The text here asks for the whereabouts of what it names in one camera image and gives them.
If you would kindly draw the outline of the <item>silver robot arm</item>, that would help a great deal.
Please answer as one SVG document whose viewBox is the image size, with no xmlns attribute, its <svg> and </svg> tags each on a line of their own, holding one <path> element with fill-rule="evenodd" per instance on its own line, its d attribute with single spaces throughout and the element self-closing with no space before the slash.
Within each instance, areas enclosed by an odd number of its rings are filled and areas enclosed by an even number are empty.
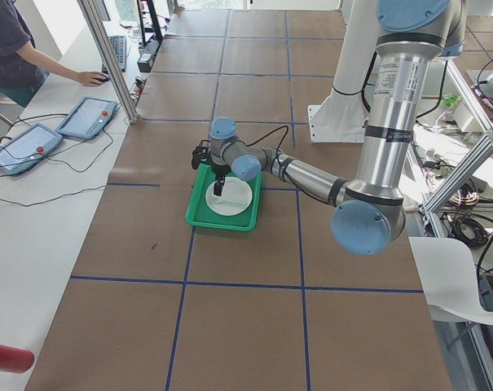
<svg viewBox="0 0 493 391">
<path fill-rule="evenodd" d="M 457 56 L 464 43 L 464 1 L 379 1 L 376 53 L 381 65 L 363 137 L 359 166 L 347 181 L 284 154 L 250 147 L 223 117 L 210 129 L 210 188 L 223 204 L 225 176 L 242 181 L 266 171 L 309 197 L 335 207 L 331 231 L 347 251 L 367 256 L 383 251 L 403 230 L 403 195 L 398 189 L 429 63 Z"/>
</svg>

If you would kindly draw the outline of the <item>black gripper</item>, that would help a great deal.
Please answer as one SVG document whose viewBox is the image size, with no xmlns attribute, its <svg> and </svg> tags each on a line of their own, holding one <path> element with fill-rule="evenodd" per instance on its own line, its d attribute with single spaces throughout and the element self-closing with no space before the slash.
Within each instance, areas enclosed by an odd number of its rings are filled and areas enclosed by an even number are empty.
<svg viewBox="0 0 493 391">
<path fill-rule="evenodd" d="M 227 165 L 213 165 L 212 171 L 215 175 L 215 181 L 213 184 L 213 194 L 215 196 L 221 196 L 222 190 L 225 186 L 226 176 L 228 175 Z"/>
</svg>

